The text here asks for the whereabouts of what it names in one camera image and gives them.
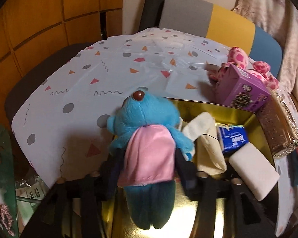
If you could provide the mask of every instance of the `pink leopard print plush toy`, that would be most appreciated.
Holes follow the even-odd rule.
[[[225,75],[227,69],[231,64],[247,71],[248,73],[259,78],[266,87],[276,90],[279,88],[278,80],[269,72],[270,65],[266,62],[257,61],[253,63],[253,70],[246,69],[249,62],[249,57],[246,52],[239,47],[232,47],[229,54],[227,63],[222,63],[221,68],[215,73],[210,74],[210,78],[217,82],[220,82]]]

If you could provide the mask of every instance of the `pink cape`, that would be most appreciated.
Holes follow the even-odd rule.
[[[118,186],[147,185],[174,178],[175,141],[163,125],[146,125],[131,136]]]

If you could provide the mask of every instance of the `gray cushion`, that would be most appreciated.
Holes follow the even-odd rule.
[[[159,27],[206,37],[212,11],[203,0],[165,0]]]

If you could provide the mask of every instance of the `yellow cushion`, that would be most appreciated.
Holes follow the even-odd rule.
[[[254,36],[254,23],[214,4],[206,38],[228,47],[240,47],[249,55]]]

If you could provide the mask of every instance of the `blue teddy bear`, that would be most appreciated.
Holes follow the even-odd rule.
[[[126,149],[133,133],[141,126],[163,125],[170,132],[183,155],[191,160],[189,153],[193,142],[175,128],[180,122],[180,114],[172,102],[149,92],[137,90],[127,98],[115,116],[107,120],[107,129],[117,137],[110,144],[113,154],[117,148]],[[174,180],[124,187],[129,213],[134,223],[141,229],[151,225],[162,228],[169,220],[174,207]]]

